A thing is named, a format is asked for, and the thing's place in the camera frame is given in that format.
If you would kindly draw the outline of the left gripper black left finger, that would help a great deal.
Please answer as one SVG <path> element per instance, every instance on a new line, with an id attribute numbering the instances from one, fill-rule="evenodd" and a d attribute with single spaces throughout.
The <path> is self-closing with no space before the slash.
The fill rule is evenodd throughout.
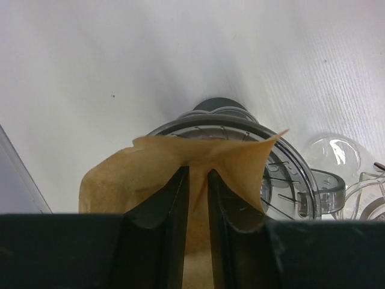
<path id="1" fill-rule="evenodd" d="M 2 288 L 180 288 L 189 169 L 122 214 L 3 214 Z"/>

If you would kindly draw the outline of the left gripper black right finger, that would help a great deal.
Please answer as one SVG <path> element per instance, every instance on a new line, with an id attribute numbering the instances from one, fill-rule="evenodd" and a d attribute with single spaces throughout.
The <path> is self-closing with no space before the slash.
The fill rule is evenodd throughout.
<path id="1" fill-rule="evenodd" d="M 208 175 L 215 288 L 383 288 L 384 222 L 276 221 Z"/>

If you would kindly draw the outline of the clear plastic coffee dripper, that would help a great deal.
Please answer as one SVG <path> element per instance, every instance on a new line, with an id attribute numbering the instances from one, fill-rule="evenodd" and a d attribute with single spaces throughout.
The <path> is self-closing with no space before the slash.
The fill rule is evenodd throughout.
<path id="1" fill-rule="evenodd" d="M 263 141 L 275 132 L 249 114 L 197 111 L 161 125 L 151 134 Z M 273 219 L 315 220 L 344 207 L 345 181 L 333 173 L 311 169 L 294 147 L 280 138 L 266 162 L 260 196 L 263 209 Z"/>

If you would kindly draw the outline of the clear glass crystal dripper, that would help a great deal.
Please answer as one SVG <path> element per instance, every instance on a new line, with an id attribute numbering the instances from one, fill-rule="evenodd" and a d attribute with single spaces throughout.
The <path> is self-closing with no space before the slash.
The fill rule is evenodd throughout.
<path id="1" fill-rule="evenodd" d="M 321 134 L 304 145 L 303 157 L 312 169 L 345 181 L 343 208 L 326 219 L 384 221 L 384 163 L 362 145 L 339 134 Z"/>

